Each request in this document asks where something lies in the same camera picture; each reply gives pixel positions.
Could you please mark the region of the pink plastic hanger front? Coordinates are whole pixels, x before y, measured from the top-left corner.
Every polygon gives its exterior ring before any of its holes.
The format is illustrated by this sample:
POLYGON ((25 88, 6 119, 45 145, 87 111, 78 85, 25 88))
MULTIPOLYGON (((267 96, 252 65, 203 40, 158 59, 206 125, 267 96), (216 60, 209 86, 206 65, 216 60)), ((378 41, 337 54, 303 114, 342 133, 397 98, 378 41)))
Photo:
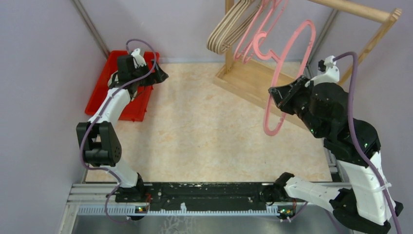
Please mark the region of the pink plastic hanger front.
POLYGON ((272 16, 278 8, 279 0, 260 0, 258 5, 254 7, 254 11, 247 17, 245 30, 240 37, 233 58, 245 64, 254 56, 253 49, 254 37, 261 31, 265 31, 267 24, 271 21, 272 16))

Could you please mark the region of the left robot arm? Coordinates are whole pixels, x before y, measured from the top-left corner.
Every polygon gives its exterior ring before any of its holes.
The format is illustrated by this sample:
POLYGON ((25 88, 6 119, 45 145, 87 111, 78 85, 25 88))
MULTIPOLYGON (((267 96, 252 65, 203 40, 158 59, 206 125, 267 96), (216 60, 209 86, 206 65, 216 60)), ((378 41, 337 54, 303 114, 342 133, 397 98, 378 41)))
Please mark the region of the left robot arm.
POLYGON ((103 103, 87 122, 76 126, 83 166, 110 173, 118 181, 117 191, 127 193, 135 202, 145 198, 146 188, 141 175, 122 160, 122 146, 114 127, 126 106, 138 97, 138 88, 161 83, 168 77, 157 58, 145 61, 138 52, 119 56, 103 103))

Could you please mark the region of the pink plastic hanger back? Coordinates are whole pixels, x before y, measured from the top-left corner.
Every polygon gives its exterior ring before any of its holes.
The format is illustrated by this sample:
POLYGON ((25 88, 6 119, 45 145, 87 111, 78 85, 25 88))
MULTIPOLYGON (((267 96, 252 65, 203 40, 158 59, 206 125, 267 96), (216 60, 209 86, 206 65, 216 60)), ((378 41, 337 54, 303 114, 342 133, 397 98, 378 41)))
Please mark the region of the pink plastic hanger back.
POLYGON ((260 55, 259 52, 259 47, 262 45, 262 43, 265 41, 265 37, 273 30, 277 22, 279 21, 280 17, 282 16, 284 10, 286 9, 289 1, 287 0, 280 0, 278 4, 278 8, 275 11, 275 14, 272 16, 271 21, 268 22, 266 30, 259 32, 253 40, 253 49, 255 51, 255 56, 259 59, 262 60, 268 60, 268 59, 273 59, 274 61, 279 60, 279 56, 277 54, 272 54, 270 56, 267 55, 260 55))

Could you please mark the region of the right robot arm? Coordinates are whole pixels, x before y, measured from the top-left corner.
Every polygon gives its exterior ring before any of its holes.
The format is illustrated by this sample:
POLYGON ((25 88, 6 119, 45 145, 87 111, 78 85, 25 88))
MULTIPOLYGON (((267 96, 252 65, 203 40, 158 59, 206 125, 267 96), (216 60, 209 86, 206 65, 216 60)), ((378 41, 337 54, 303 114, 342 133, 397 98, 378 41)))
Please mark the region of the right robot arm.
POLYGON ((346 172, 351 188, 334 189, 283 173, 273 184, 272 196, 280 201, 297 198, 331 212, 343 226, 365 234, 386 234, 390 218, 399 215, 403 205, 387 202, 380 180, 380 141, 369 123, 354 119, 357 141, 353 142, 348 124, 348 93, 332 82, 315 84, 305 76, 294 82, 269 88, 276 106, 297 115, 315 138, 346 172))

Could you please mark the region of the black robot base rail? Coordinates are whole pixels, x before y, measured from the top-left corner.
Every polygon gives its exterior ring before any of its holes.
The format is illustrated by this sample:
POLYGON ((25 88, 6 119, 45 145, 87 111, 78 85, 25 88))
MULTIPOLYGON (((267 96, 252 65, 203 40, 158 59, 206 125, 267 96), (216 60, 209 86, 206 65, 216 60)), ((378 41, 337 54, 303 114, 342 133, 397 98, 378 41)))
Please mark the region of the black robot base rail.
POLYGON ((119 188, 114 195, 118 203, 143 203, 154 212, 264 211, 267 205, 293 201, 277 192, 272 182, 153 182, 138 188, 119 188))

